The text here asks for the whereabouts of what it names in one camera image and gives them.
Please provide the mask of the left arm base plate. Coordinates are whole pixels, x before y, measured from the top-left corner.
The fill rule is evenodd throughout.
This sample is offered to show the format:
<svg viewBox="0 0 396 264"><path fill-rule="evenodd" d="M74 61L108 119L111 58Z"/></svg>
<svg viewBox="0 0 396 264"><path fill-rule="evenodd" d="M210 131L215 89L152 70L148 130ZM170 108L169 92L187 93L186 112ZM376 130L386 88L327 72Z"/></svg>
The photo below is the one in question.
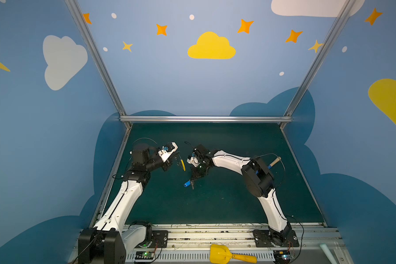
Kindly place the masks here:
<svg viewBox="0 0 396 264"><path fill-rule="evenodd" d="M152 231L147 233L145 240L138 244L135 248L148 249L148 248L166 248L168 243L168 231Z"/></svg>

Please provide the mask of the blue tag silver key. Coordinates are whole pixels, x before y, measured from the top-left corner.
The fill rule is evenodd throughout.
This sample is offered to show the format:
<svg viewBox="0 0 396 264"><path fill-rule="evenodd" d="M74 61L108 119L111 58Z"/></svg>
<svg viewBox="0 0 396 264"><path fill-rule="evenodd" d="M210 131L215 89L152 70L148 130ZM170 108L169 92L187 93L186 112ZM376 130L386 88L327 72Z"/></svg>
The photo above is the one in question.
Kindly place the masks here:
<svg viewBox="0 0 396 264"><path fill-rule="evenodd" d="M194 187L194 181L193 181L193 180L188 180L188 181L184 184L184 187L185 187L185 188L191 187L192 190L194 190L194 189L195 189L195 187Z"/></svg>

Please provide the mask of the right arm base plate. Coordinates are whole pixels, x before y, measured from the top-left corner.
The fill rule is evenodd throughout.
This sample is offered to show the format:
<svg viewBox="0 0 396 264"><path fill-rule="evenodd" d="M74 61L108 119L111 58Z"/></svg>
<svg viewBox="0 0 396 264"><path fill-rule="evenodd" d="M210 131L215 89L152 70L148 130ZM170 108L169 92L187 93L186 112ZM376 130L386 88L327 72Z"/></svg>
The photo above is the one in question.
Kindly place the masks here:
<svg viewBox="0 0 396 264"><path fill-rule="evenodd" d="M299 239L294 230L275 232L272 230L253 230L255 245L257 248L288 248L299 247Z"/></svg>

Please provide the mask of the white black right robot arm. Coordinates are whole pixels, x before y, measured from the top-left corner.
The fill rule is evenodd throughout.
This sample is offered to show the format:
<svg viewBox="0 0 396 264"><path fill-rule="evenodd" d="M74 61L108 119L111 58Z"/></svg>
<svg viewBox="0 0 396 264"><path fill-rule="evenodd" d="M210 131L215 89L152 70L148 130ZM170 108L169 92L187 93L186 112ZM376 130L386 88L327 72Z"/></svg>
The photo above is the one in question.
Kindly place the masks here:
<svg viewBox="0 0 396 264"><path fill-rule="evenodd" d="M202 145L194 148L187 163L192 165L191 178L184 186L189 187L194 181L209 173L212 167L225 168L240 174L247 190L258 198L268 222L267 240L274 246L299 246L298 238L290 222L282 212L277 199L274 175L270 169L281 161L277 157L267 165L258 156L255 158L229 154L223 150L208 150Z"/></svg>

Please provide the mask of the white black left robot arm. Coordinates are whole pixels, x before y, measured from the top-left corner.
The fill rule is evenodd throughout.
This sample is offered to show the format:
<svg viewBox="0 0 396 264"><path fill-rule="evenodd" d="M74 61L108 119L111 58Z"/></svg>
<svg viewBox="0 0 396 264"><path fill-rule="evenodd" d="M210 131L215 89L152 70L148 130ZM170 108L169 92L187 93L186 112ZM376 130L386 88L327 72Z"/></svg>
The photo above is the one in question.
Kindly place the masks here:
<svg viewBox="0 0 396 264"><path fill-rule="evenodd" d="M161 147L138 144L131 153L131 165L123 175L119 192L108 210L92 227L78 237L78 255L74 264L123 264L127 254L137 245L152 242L152 227L138 222L124 231L126 220L147 186L151 172L162 168L167 171L178 156L178 146L169 142Z"/></svg>

